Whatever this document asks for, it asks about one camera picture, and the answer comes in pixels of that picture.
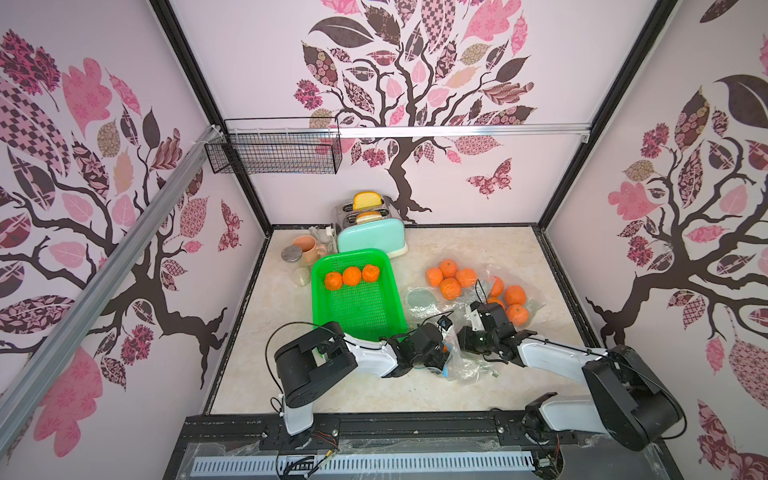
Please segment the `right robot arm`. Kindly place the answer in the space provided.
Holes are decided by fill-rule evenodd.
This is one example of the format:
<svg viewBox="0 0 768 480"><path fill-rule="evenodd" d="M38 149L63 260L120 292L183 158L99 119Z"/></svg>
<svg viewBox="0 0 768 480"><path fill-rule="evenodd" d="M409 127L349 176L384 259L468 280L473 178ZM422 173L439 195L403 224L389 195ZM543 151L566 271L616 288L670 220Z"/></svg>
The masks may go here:
<svg viewBox="0 0 768 480"><path fill-rule="evenodd" d="M687 417L678 400L632 348L571 346L517 329L496 303L473 301L458 332L462 351L490 363L543 370L588 389L587 395L542 395L526 406L529 437L552 432L607 434L621 446L641 451Z"/></svg>

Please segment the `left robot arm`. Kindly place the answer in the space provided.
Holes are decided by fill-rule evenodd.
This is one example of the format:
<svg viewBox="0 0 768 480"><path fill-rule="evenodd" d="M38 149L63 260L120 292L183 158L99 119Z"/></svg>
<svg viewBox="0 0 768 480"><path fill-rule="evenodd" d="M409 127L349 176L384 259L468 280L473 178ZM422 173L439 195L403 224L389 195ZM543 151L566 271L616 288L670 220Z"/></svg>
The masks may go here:
<svg viewBox="0 0 768 480"><path fill-rule="evenodd" d="M399 378L416 368L445 369L456 349L448 345L455 332L448 316L430 317L406 333L362 340L328 322L278 348L273 355L285 431L295 437L310 431L313 404L353 371L378 378Z"/></svg>

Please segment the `orange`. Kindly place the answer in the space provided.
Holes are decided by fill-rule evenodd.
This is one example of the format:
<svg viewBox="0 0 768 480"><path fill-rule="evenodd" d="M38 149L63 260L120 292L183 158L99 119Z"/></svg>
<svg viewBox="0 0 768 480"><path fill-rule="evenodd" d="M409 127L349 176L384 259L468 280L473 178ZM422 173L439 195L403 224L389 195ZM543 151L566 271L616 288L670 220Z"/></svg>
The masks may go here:
<svg viewBox="0 0 768 480"><path fill-rule="evenodd" d="M328 291L337 291L344 286L343 275L337 271L331 271L324 277L324 286Z"/></svg>
<svg viewBox="0 0 768 480"><path fill-rule="evenodd" d="M342 280L345 286L357 286L362 281L362 271L356 266L348 267L342 273Z"/></svg>
<svg viewBox="0 0 768 480"><path fill-rule="evenodd" d="M375 283L379 280L381 270L378 266L368 264L362 269L362 280L366 283Z"/></svg>

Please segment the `clear blue-zip bag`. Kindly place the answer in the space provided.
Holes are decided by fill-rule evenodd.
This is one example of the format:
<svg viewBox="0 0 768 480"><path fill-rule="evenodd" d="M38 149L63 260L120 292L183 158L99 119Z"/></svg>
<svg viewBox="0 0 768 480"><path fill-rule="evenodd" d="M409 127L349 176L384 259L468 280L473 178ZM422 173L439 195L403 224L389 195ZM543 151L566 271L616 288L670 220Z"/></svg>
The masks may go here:
<svg viewBox="0 0 768 480"><path fill-rule="evenodd" d="M441 375L448 381L468 386L481 380L499 377L498 371L489 362L460 349L455 326L450 326L443 332L443 346L447 350L447 360Z"/></svg>

